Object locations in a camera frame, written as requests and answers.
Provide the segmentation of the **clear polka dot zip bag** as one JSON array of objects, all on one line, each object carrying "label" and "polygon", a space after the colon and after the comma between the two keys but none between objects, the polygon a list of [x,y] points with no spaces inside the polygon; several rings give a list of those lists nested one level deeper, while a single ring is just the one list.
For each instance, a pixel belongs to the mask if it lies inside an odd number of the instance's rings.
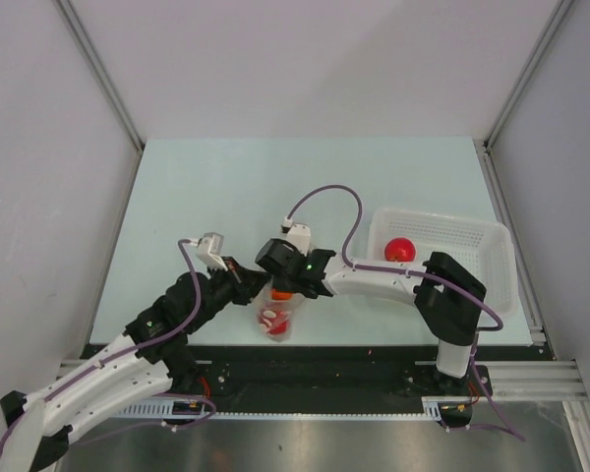
[{"label": "clear polka dot zip bag", "polygon": [[278,291],[267,284],[253,302],[261,333],[274,342],[286,340],[293,318],[305,300],[301,294]]}]

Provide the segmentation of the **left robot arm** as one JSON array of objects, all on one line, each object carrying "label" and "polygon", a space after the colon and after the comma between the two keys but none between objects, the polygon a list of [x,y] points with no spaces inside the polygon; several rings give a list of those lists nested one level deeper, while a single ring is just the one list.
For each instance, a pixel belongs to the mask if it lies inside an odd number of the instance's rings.
[{"label": "left robot arm", "polygon": [[38,391],[4,395],[0,470],[43,470],[121,410],[172,389],[191,390],[198,370],[189,335],[228,305],[251,304],[268,281],[267,273],[231,257],[207,273],[190,268],[82,365]]}]

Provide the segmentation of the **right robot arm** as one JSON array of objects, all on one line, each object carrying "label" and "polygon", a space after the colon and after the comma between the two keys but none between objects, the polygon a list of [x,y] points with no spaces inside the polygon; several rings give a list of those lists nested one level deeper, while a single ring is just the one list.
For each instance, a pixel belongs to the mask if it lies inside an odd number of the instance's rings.
[{"label": "right robot arm", "polygon": [[457,394],[468,385],[487,288],[449,254],[433,252],[416,264],[356,261],[328,249],[304,254],[294,244],[272,238],[260,249],[256,264],[279,290],[308,299],[359,295],[415,307],[438,340],[436,387]]}]

